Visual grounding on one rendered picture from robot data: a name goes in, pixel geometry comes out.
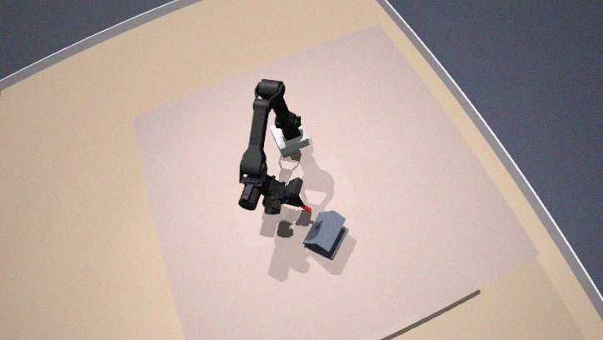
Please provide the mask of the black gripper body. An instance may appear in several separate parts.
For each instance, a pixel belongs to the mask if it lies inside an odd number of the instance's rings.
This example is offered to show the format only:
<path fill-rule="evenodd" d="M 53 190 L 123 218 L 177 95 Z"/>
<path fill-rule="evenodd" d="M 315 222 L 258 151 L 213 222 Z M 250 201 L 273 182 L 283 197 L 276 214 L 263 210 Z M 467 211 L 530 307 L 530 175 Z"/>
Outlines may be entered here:
<path fill-rule="evenodd" d="M 261 195 L 273 192 L 281 194 L 283 197 L 286 196 L 286 198 L 296 198 L 299 196 L 303 184 L 302 179 L 299 177 L 294 178 L 285 186 L 285 182 L 278 182 L 275 178 L 276 176 L 274 175 L 269 176 L 269 181 L 261 190 Z"/>

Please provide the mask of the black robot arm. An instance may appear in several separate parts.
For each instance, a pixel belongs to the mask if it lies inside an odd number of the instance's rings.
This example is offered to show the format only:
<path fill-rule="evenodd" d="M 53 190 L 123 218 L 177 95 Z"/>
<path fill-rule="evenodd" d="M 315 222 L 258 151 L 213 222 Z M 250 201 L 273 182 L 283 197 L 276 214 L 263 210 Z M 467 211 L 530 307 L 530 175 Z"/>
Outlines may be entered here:
<path fill-rule="evenodd" d="M 261 196 L 262 189 L 269 181 L 267 175 L 267 156 L 264 153 L 264 142 L 267 130 L 268 114 L 271 110 L 276 114 L 275 126 L 280 128 L 286 141 L 301 135 L 299 127 L 301 116 L 288 110 L 284 101 L 285 85 L 283 82 L 262 79 L 254 90 L 255 100 L 253 102 L 253 119 L 250 130 L 247 150 L 243 153 L 240 164 L 239 183 L 244 185 L 238 205 L 248 211 L 254 211 Z M 260 95 L 260 98 L 258 98 Z M 246 174 L 246 177 L 243 177 Z M 267 195 L 269 194 L 269 195 Z M 264 213 L 269 215 L 279 214 L 283 195 L 268 192 L 262 194 L 265 197 Z"/>

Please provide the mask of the dark red cylindrical peg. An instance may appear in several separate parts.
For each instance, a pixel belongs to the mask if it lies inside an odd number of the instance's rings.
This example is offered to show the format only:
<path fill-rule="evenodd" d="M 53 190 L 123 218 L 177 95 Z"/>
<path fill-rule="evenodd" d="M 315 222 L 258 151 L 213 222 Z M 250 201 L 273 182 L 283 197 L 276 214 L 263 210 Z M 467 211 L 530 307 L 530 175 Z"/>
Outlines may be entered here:
<path fill-rule="evenodd" d="M 305 209 L 305 210 L 306 210 L 306 211 L 308 211 L 309 213 L 311 212 L 311 208 L 309 208 L 308 206 L 306 206 L 306 205 L 304 205 L 304 204 L 303 204 L 303 206 L 300 206 L 300 205 L 297 205 L 297 206 L 299 206 L 299 207 L 301 207 L 301 208 Z"/>

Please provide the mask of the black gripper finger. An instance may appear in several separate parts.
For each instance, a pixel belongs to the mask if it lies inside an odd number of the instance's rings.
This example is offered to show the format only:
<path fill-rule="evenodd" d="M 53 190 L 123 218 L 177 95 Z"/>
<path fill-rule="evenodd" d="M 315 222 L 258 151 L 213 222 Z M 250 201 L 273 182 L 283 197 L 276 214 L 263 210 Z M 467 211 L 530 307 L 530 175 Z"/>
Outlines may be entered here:
<path fill-rule="evenodd" d="M 301 200 L 301 198 L 299 196 L 295 197 L 295 198 L 287 198 L 286 203 L 287 202 L 293 202 L 297 205 L 303 206 L 303 201 Z"/>
<path fill-rule="evenodd" d="M 283 197 L 283 199 L 281 200 L 281 205 L 282 205 L 282 204 L 287 204 L 287 205 L 291 205 L 291 206 L 294 206 L 294 207 L 299 207 L 299 206 L 297 206 L 297 205 L 296 205 L 295 203 L 293 203 L 293 202 L 286 202 L 286 200 L 287 200 L 287 198 L 286 198 L 286 196 L 284 196 L 284 197 Z"/>

